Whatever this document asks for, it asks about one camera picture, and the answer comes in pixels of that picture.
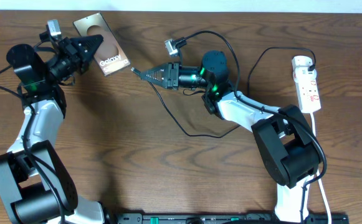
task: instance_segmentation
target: brown wood tabletop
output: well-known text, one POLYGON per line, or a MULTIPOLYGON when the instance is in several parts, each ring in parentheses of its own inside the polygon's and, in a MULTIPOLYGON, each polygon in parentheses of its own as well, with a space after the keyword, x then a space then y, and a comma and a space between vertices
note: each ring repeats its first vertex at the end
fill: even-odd
MULTIPOLYGON (((76 37, 72 22, 94 12, 0 11, 0 69, 16 44, 34 45, 49 19, 63 36, 76 37)), ((315 113, 328 171, 323 178, 332 212, 362 223, 362 15, 277 13, 103 12, 132 66, 146 70, 169 62, 164 40, 199 30, 224 35, 247 74, 267 47, 312 49, 317 56, 322 109, 315 113)), ((236 79, 235 63, 221 39, 203 34, 183 48, 184 63, 199 65, 208 50, 223 50, 236 79)), ((290 60, 293 50, 268 52, 251 79, 252 98, 267 105, 298 104, 290 60)), ((15 90, 12 70, 0 85, 15 90)), ((115 211, 146 213, 245 213, 273 210, 276 184, 265 170, 253 135, 239 128, 222 139, 189 138, 162 107, 147 82, 126 69, 105 78, 95 62, 75 86, 65 87, 66 118, 55 150, 78 194, 115 211)), ((191 134, 222 134, 235 124, 209 115, 198 95, 159 88, 178 121, 191 134)), ((0 155, 19 133, 21 102, 0 90, 0 155)), ((318 184, 308 207, 324 212, 318 184)), ((0 199, 0 223, 9 222, 0 199)))

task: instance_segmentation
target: white power strip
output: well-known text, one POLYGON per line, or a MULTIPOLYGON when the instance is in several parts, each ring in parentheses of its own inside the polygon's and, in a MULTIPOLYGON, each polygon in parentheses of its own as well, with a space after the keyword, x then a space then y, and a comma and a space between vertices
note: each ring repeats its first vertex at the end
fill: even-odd
POLYGON ((293 79, 297 89, 298 105, 302 113, 313 113, 321 108, 317 86, 317 71, 308 71, 312 59, 296 56, 292 60, 293 79))

